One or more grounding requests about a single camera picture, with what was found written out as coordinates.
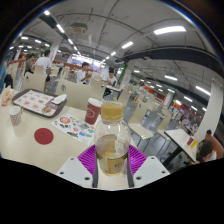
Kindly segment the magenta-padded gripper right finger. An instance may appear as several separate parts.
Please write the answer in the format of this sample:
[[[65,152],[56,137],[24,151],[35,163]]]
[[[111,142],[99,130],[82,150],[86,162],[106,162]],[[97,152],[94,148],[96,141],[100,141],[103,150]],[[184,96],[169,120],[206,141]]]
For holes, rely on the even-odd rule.
[[[136,147],[129,146],[127,180],[130,188],[146,186],[169,174],[156,156],[147,156]]]

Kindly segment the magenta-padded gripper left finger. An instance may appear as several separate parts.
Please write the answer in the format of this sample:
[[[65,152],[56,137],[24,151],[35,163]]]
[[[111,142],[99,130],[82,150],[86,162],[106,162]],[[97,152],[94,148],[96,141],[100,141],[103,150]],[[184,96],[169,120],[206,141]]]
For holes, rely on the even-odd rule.
[[[96,188],[98,167],[95,146],[88,147],[78,157],[69,157],[56,175],[84,188]]]

